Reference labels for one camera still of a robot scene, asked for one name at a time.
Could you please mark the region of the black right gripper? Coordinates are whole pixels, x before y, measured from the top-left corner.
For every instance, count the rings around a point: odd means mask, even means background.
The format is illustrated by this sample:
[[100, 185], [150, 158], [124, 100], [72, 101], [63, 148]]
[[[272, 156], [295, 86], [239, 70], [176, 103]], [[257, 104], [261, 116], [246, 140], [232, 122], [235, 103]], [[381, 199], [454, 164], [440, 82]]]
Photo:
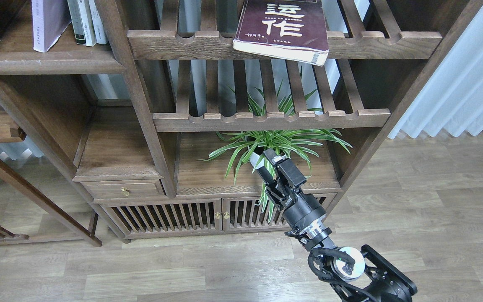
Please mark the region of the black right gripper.
[[[277, 181], [265, 167], [257, 168], [263, 180], [267, 196], [281, 211], [294, 233], [319, 233], [324, 227], [322, 220], [326, 212], [317, 199], [311, 194], [304, 194], [300, 187], [307, 182], [295, 163], [286, 156], [278, 156], [273, 149], [263, 152], [264, 157], [275, 170]], [[289, 187], [283, 187], [279, 182], [286, 181]]]

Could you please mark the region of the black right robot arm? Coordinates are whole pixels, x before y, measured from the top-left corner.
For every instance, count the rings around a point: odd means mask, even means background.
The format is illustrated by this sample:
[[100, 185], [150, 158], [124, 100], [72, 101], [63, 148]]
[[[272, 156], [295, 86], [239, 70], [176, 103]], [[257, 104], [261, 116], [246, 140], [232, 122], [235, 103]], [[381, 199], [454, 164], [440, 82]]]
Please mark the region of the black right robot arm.
[[410, 302], [418, 292], [413, 281], [369, 245], [361, 250], [338, 247], [322, 221], [326, 211], [311, 194], [303, 193], [305, 176], [286, 156], [267, 149], [263, 157], [274, 168], [257, 169], [266, 194], [281, 211], [296, 238], [308, 251], [308, 265], [320, 281], [329, 283], [343, 302]]

